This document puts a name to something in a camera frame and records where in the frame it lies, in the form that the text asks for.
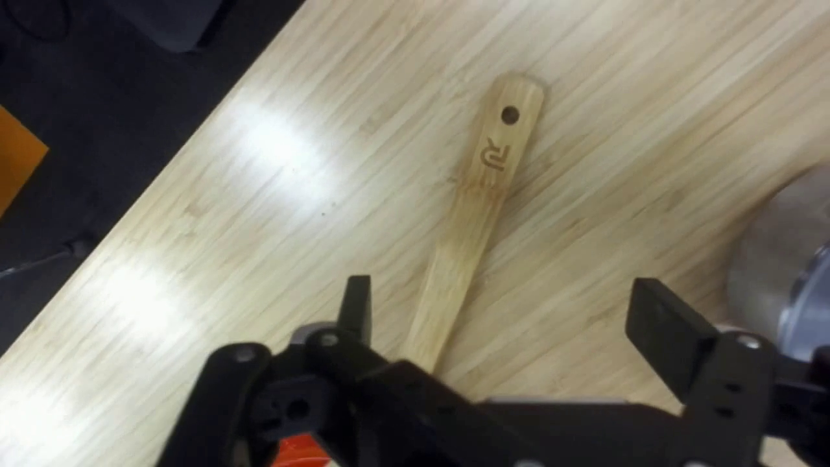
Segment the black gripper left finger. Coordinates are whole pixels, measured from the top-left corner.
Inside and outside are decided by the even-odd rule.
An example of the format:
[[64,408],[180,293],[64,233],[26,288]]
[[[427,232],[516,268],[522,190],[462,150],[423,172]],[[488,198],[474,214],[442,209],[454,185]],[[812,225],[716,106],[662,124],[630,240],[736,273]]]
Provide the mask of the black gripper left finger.
[[350,276],[340,302],[336,331],[363,346],[370,342],[370,279]]

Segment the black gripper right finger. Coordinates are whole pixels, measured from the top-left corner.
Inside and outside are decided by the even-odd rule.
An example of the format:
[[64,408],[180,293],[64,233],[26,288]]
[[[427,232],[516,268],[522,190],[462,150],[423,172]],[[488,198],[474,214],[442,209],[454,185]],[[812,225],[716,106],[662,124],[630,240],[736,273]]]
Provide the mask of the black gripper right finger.
[[634,279],[624,334],[665,390],[684,399],[717,331],[656,279]]

